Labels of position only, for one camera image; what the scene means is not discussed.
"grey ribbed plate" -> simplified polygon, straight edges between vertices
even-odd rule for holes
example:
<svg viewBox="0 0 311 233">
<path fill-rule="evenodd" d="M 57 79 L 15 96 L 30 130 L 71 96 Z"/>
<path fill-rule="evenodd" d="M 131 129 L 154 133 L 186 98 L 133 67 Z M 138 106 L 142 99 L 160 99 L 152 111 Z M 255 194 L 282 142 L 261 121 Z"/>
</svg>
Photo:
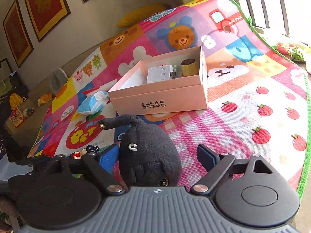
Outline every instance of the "grey ribbed plate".
<svg viewBox="0 0 311 233">
<path fill-rule="evenodd" d="M 24 226 L 20 231 L 50 232 L 30 226 Z M 294 233 L 298 231 L 290 225 L 262 230 L 235 225 L 223 218 L 208 198 L 193 196 L 182 186 L 132 187 L 130 192 L 122 196 L 107 198 L 99 212 L 86 222 L 57 231 L 57 233 L 124 232 Z"/>
</svg>

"dark grey stuffed animal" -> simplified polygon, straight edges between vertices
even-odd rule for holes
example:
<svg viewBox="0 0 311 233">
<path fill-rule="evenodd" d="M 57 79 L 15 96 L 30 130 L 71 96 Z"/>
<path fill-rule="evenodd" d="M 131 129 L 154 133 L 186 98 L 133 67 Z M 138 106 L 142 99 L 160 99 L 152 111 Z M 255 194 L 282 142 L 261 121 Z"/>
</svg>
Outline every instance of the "dark grey stuffed animal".
<svg viewBox="0 0 311 233">
<path fill-rule="evenodd" d="M 131 125 L 119 153 L 120 174 L 130 186 L 176 186 L 181 172 L 178 152 L 170 137 L 157 125 L 133 115 L 100 120 L 101 129 Z"/>
</svg>

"colorful blanket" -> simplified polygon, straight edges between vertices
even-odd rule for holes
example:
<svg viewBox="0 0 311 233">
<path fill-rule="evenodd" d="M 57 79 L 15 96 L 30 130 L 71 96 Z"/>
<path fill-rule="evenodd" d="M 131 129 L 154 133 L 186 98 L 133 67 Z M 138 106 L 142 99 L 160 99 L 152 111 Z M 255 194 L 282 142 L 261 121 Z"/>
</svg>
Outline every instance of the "colorful blanket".
<svg viewBox="0 0 311 233">
<path fill-rule="evenodd" d="M 97 124 L 117 115 L 111 103 L 93 116 L 77 113 L 87 94 L 111 88 L 139 60 L 194 46 L 206 55 L 208 109 L 141 116 L 176 145 L 183 167 L 179 184 L 189 188 L 206 174 L 196 159 L 202 143 L 238 158 L 262 155 L 301 196 L 311 150 L 304 71 L 268 46 L 232 0 L 195 0 L 103 43 L 53 100 L 30 156 L 70 155 L 88 144 L 119 142 L 128 127 L 100 130 Z"/>
</svg>

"white power strip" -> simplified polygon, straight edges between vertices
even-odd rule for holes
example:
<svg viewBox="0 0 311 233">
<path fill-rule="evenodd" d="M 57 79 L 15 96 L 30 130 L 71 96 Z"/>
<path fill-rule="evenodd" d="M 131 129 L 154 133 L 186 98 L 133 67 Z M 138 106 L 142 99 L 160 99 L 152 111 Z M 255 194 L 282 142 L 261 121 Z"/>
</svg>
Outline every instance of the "white power strip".
<svg viewBox="0 0 311 233">
<path fill-rule="evenodd" d="M 174 67 L 171 65 L 150 67 L 148 69 L 147 84 L 170 80 L 173 76 L 175 76 L 175 72 Z"/>
</svg>

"pink box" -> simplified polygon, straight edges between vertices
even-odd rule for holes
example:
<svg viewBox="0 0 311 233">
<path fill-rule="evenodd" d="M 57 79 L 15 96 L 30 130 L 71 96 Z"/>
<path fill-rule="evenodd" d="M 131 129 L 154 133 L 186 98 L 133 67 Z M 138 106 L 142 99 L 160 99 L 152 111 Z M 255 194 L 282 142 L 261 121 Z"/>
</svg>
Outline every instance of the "pink box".
<svg viewBox="0 0 311 233">
<path fill-rule="evenodd" d="M 148 68 L 178 65 L 181 76 L 181 62 L 195 59 L 199 74 L 166 81 L 144 84 Z M 207 108 L 207 67 L 200 46 L 174 51 L 139 61 L 108 92 L 110 100 L 119 115 L 147 115 Z"/>
</svg>

